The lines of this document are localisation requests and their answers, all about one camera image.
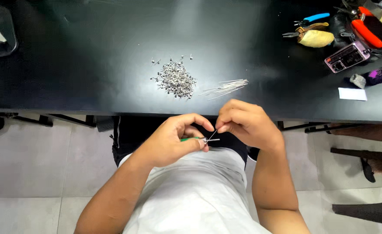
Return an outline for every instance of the person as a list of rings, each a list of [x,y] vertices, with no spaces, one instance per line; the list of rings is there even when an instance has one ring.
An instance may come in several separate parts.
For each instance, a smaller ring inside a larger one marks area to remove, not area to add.
[[[259,223],[248,211],[245,163],[228,148],[209,148],[192,123],[213,132],[198,114],[168,118],[84,208],[75,233],[308,234],[281,132],[254,104],[230,100],[215,128],[260,148],[252,180]]]

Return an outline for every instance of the brown chair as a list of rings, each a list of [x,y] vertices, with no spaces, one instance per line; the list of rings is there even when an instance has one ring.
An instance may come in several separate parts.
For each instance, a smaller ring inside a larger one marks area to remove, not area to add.
[[[367,150],[331,148],[331,153],[344,154],[365,159],[382,160],[382,152]],[[382,203],[363,205],[332,205],[332,210],[339,215],[347,215],[359,219],[382,223]]]

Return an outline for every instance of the gray tile floor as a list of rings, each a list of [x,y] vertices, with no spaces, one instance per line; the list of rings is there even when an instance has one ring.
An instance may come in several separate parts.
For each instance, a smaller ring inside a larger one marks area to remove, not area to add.
[[[54,127],[7,122],[0,132],[0,233],[73,233],[91,196],[116,170],[111,132],[54,120]],[[358,158],[331,146],[382,151],[382,142],[285,132],[299,206],[313,234],[382,233],[382,224],[336,215],[331,204],[382,202],[382,175],[368,182]],[[246,167],[250,213],[254,162]]]

